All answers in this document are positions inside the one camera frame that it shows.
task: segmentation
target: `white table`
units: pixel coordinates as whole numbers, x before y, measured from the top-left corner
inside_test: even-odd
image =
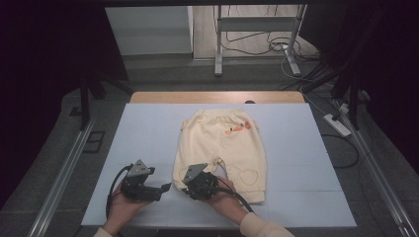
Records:
[[[198,109],[242,108],[260,127],[267,156],[266,201],[256,214],[285,227],[356,226],[308,104],[127,104],[82,225],[102,225],[118,171],[137,159],[155,173],[145,182],[172,182],[184,119]],[[130,223],[151,228],[237,228],[209,206],[176,190],[142,209]]]

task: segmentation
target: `black clamp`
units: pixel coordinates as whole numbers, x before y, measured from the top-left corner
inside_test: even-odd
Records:
[[[134,201],[160,200],[161,195],[170,190],[172,183],[162,185],[161,188],[145,186],[145,180],[154,174],[154,170],[154,167],[147,168],[141,160],[137,160],[124,177],[121,192]]]
[[[210,199],[218,188],[218,179],[210,172],[204,172],[208,164],[191,165],[183,179],[187,186],[182,191],[192,199]]]

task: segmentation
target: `metal frame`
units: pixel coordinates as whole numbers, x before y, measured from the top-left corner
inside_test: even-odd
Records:
[[[293,45],[301,25],[305,5],[301,5],[296,17],[221,17],[221,5],[218,5],[216,20],[215,76],[222,75],[222,32],[291,32],[289,45],[283,49],[294,76],[300,76],[295,63]]]
[[[361,154],[365,156],[366,167],[369,170],[371,177],[373,178],[373,181],[376,184],[377,189],[387,205],[387,208],[401,234],[406,237],[417,237],[418,232],[413,226],[412,221],[400,199],[379,167],[374,153],[371,152],[372,148],[368,146],[361,133],[352,126],[349,118],[346,115],[341,115],[341,117],[344,124],[347,125],[353,133],[353,137],[360,148]]]
[[[35,220],[28,236],[43,236],[49,227],[52,217],[56,211],[56,208],[61,200],[62,194],[67,187],[68,181],[71,178],[74,167],[77,164],[78,158],[83,150],[84,144],[86,143],[89,133],[95,123],[96,117],[90,117],[87,122],[85,129],[80,130],[77,134],[77,138],[71,147],[70,153],[64,160],[61,170],[59,171],[52,188],[50,189],[48,196],[46,197],[40,212],[38,213],[37,219]]]

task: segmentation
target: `electrical outlet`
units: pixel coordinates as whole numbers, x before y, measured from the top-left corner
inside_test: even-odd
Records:
[[[330,114],[323,117],[323,119],[325,119],[327,121],[327,123],[329,123],[333,128],[335,128],[335,130],[337,132],[339,132],[339,134],[341,134],[341,136],[345,137],[345,136],[348,136],[352,133],[339,120],[333,120],[332,118],[333,118],[333,116],[330,115]]]

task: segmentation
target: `wall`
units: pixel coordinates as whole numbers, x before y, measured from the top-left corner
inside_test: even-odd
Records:
[[[191,7],[107,8],[106,12],[122,55],[192,52]]]

